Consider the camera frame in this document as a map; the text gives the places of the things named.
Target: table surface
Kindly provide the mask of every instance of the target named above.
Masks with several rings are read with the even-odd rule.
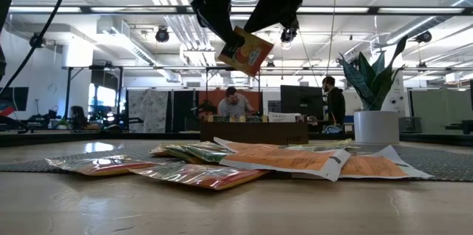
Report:
[[[0,163],[156,142],[0,148]],[[215,192],[137,175],[0,172],[0,234],[471,234],[472,194],[473,183],[262,179]]]

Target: person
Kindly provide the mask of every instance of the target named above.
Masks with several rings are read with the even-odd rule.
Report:
[[[219,103],[219,116],[239,118],[246,112],[254,111],[248,99],[239,94],[235,87],[228,87],[225,96]]]
[[[328,120],[330,124],[343,125],[345,119],[345,97],[343,90],[335,87],[335,78],[327,76],[322,81],[324,92],[327,93]]]

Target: green leaf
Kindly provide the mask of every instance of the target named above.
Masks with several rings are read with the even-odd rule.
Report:
[[[343,71],[347,81],[357,89],[360,98],[368,103],[372,103],[375,100],[375,95],[370,91],[368,85],[364,82],[363,75],[351,64],[345,61],[345,57],[341,55],[343,62]]]
[[[386,99],[387,94],[391,90],[391,77],[385,78],[385,81],[381,82],[381,88],[379,89],[376,99],[373,101],[370,107],[370,111],[379,111],[383,107],[383,102]]]
[[[376,73],[372,69],[370,63],[368,60],[364,57],[363,53],[360,52],[360,55],[358,57],[358,61],[360,63],[360,73],[364,77],[364,82],[370,86],[373,80],[375,80]]]
[[[404,36],[398,42],[398,46],[396,46],[396,51],[394,51],[394,56],[392,57],[391,64],[399,56],[399,54],[401,54],[406,49],[407,39],[409,39],[408,35]]]
[[[379,55],[378,60],[372,65],[372,69],[375,71],[376,75],[384,71],[384,51]]]
[[[384,69],[381,73],[376,75],[375,80],[373,80],[370,90],[371,92],[376,96],[376,99],[378,98],[379,92],[381,91],[381,87],[383,86],[383,81],[389,81],[390,84],[392,84],[392,65],[394,64],[394,60],[404,51],[406,48],[406,42],[407,42],[408,36],[406,35],[403,37],[399,43],[398,46],[396,47],[396,50],[394,51],[394,56],[391,59],[391,62],[389,65]]]
[[[403,69],[405,66],[406,66],[406,65],[403,65],[401,68],[398,68],[398,69],[394,72],[394,74],[393,74],[392,77],[391,77],[391,85],[394,84],[394,81],[396,80],[396,76],[398,76],[399,71],[400,71],[401,69]]]

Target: white pot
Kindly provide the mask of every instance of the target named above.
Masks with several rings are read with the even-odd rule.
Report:
[[[399,114],[397,112],[355,112],[357,143],[399,143]]]

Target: man in black shirt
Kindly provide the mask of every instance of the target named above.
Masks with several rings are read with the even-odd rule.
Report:
[[[322,85],[327,93],[328,120],[330,124],[343,125],[345,119],[345,97],[343,90],[335,87],[335,78],[327,76]]]

